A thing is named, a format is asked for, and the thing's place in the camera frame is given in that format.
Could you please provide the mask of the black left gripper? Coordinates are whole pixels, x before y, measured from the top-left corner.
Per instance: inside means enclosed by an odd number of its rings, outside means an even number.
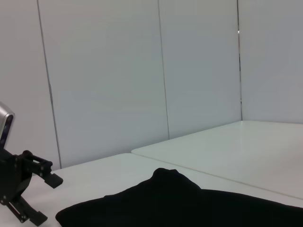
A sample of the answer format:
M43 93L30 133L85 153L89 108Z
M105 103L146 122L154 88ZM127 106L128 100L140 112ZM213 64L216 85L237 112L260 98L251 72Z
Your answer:
M53 189L63 183L63 179L52 174L53 163L25 150L21 155L13 155L0 149L0 203L6 206L21 222L29 220L41 225L48 219L40 211L33 209L21 196L29 186L33 175L41 177Z

